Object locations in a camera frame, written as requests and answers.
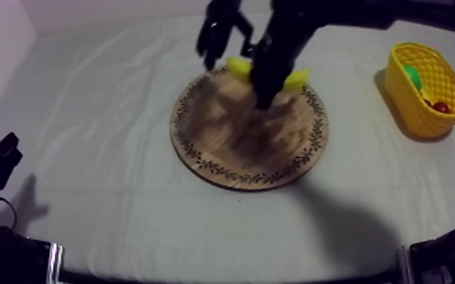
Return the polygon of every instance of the white sheet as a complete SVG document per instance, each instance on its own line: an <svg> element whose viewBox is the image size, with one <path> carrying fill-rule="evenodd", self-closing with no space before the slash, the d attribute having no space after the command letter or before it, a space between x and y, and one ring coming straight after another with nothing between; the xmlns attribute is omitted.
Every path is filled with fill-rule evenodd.
<svg viewBox="0 0 455 284"><path fill-rule="evenodd" d="M258 39L268 17L249 18ZM17 203L36 177L35 199L20 202L22 233L64 245L67 269L98 276L276 282L380 271L394 245L455 227L455 128L411 140L375 84L397 42L437 45L455 69L454 32L405 22L319 30L298 66L311 68L327 108L326 151L299 184L246 194L197 178L169 140L173 103L203 72L202 21L37 41L0 101L0 139L14 131L24 154L2 195ZM235 32L225 56L240 47Z"/></svg>

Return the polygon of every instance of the red ball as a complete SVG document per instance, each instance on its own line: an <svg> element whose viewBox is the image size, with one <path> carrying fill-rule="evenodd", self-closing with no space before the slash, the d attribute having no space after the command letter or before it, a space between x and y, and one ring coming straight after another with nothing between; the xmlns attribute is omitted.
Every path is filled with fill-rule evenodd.
<svg viewBox="0 0 455 284"><path fill-rule="evenodd" d="M450 113L450 108L442 101L438 101L434 104L434 110L437 110L440 113Z"/></svg>

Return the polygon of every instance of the cable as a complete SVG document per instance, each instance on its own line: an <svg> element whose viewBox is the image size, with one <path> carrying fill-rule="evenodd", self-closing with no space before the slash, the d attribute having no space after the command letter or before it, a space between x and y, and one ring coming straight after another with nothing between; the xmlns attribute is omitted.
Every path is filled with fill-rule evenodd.
<svg viewBox="0 0 455 284"><path fill-rule="evenodd" d="M16 225L17 225L17 212L16 212L16 209L14 209L13 205L9 201L7 201L5 198L3 198L1 196L0 196L0 201L3 201L5 203L7 203L7 205L9 205L9 207L11 208L12 214L14 216L14 221L12 222L11 230L14 230L14 228L16 228Z"/></svg>

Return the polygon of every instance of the green ball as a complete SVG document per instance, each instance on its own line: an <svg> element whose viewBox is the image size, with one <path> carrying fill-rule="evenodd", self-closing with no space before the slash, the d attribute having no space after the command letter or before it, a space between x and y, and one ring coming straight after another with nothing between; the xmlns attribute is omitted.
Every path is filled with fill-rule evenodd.
<svg viewBox="0 0 455 284"><path fill-rule="evenodd" d="M419 73L416 68L411 65L404 65L404 70L406 70L407 75L413 82L414 86L419 90L422 89L422 81L419 79Z"/></svg>

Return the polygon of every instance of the yellow object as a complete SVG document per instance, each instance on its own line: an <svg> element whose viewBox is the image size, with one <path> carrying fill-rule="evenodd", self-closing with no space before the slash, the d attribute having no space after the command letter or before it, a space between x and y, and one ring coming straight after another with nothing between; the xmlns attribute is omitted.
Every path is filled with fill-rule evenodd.
<svg viewBox="0 0 455 284"><path fill-rule="evenodd" d="M226 60L226 63L229 72L231 72L235 78L245 83L249 82L249 73L252 69L252 65L249 61L239 57L229 57ZM287 76L286 81L284 81L284 87L282 91L291 92L301 90L302 87L307 83L309 73L309 69L292 72L289 74L289 76Z"/></svg>
<svg viewBox="0 0 455 284"><path fill-rule="evenodd" d="M421 94L405 73L404 65L418 70ZM436 50L412 42L394 46L385 71L385 87L413 134L437 137L455 124L455 72ZM446 103L451 113L427 106L422 94L432 105L438 101Z"/></svg>

